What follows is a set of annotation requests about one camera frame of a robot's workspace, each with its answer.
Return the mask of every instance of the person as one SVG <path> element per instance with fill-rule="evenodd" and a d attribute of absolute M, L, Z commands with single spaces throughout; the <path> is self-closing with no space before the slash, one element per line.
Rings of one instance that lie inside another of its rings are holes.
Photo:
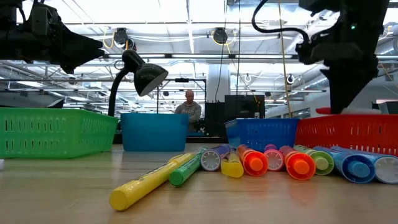
<path fill-rule="evenodd" d="M 189 127 L 188 131 L 196 132 L 195 122 L 200 119 L 201 106 L 193 100 L 193 91 L 187 90 L 185 92 L 186 101 L 175 109 L 175 114 L 188 114 Z"/>

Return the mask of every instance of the black desk lamp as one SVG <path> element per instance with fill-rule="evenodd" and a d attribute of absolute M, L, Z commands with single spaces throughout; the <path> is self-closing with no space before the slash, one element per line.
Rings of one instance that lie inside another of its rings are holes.
<path fill-rule="evenodd" d="M 108 116 L 114 116 L 114 105 L 116 101 L 116 92 L 123 77 L 129 72 L 134 73 L 134 86 L 139 96 L 145 96 L 156 87 L 158 87 L 167 77 L 169 72 L 151 63 L 145 61 L 133 50 L 125 50 L 122 54 L 124 67 L 116 75 L 113 81 L 111 95 L 109 96 Z"/>

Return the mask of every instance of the wooden table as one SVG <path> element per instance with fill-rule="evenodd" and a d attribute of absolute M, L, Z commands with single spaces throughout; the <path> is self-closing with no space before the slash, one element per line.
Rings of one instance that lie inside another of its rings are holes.
<path fill-rule="evenodd" d="M 186 151 L 202 145 L 187 144 Z M 9 159 L 0 172 L 0 223 L 398 223 L 398 186 L 285 172 L 232 179 L 199 171 L 161 185 L 125 212 L 109 194 L 176 153 L 105 152 L 72 160 Z"/>

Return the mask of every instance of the black monitor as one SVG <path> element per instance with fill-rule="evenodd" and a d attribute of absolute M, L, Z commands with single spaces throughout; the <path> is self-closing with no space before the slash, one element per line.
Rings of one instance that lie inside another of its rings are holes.
<path fill-rule="evenodd" d="M 259 112 L 260 118 L 264 118 L 264 99 L 264 95 L 256 95 L 256 98 L 253 95 L 225 95 L 225 122 L 236 118 L 254 118 L 255 112 Z"/>

